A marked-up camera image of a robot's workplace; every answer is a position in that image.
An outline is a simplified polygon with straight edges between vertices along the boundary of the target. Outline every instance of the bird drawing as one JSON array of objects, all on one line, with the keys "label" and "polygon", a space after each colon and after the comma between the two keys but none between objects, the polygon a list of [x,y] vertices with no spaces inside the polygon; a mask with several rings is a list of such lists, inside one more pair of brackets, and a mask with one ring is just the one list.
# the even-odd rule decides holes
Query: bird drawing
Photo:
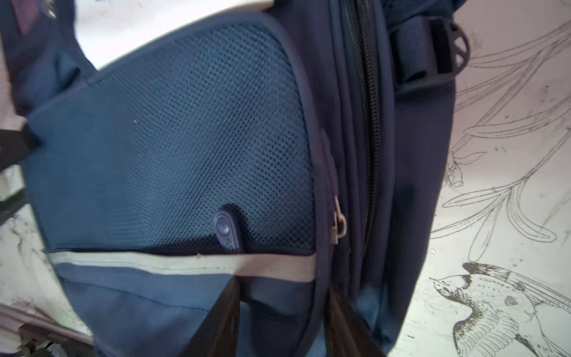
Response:
[{"label": "bird drawing", "polygon": [[448,300],[472,314],[454,325],[460,357],[494,357],[514,340],[537,357],[571,357],[541,330],[536,306],[547,304],[571,313],[571,300],[525,276],[501,267],[464,263],[469,275],[431,280]]}]

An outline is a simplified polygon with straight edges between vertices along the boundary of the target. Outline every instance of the floor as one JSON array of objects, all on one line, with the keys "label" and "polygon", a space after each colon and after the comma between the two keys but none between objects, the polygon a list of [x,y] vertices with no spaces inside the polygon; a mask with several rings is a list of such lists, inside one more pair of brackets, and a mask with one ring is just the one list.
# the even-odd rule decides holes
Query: floor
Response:
[{"label": "floor", "polygon": [[[94,14],[126,10],[110,1],[93,9],[96,4],[83,1],[79,42],[103,67],[130,47],[118,42],[112,55],[101,54],[108,33],[94,39],[89,29],[114,25],[97,23]],[[153,1],[120,4],[133,23],[153,21]],[[571,0],[470,0],[456,21],[470,39],[472,60],[457,79],[448,171],[425,266],[391,357],[569,356]],[[121,26],[132,48],[155,36],[133,40],[141,32],[128,21]],[[0,177],[0,196],[22,185],[13,167]],[[0,227],[0,303],[88,332],[47,264],[29,206]],[[515,324],[531,344],[514,341]]]}]

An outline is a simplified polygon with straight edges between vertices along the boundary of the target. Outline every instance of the zipper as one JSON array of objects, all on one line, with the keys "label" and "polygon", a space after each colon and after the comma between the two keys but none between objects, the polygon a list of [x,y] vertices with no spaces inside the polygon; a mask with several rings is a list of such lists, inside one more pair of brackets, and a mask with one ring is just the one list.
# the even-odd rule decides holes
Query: zipper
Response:
[{"label": "zipper", "polygon": [[379,118],[379,69],[373,45],[375,36],[370,0],[343,0],[343,14],[351,38],[354,65],[359,77],[365,148],[367,152],[367,186],[369,201],[365,211],[365,246],[363,256],[369,250],[373,231],[373,217],[379,194],[380,169],[380,118]]}]

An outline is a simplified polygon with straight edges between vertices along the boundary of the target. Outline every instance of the blue mesh fabric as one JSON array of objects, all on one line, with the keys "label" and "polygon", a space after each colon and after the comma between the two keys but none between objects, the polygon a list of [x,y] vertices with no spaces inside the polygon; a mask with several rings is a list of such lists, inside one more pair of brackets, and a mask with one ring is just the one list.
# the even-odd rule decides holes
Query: blue mesh fabric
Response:
[{"label": "blue mesh fabric", "polygon": [[231,205],[249,252],[313,252],[308,138],[280,43],[230,23],[153,48],[30,118],[43,147],[22,166],[48,249],[217,253],[212,219]]}]

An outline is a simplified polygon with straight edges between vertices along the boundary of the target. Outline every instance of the backpack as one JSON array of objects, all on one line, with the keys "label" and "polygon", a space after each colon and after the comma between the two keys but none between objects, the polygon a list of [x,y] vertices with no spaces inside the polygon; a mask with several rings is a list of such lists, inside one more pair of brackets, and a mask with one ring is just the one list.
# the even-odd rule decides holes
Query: backpack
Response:
[{"label": "backpack", "polygon": [[[101,71],[75,41],[72,1],[26,36],[2,28],[38,141],[20,162],[27,195],[97,353],[388,353],[469,58],[460,5],[276,1]],[[22,46],[33,65],[17,65]]]}]

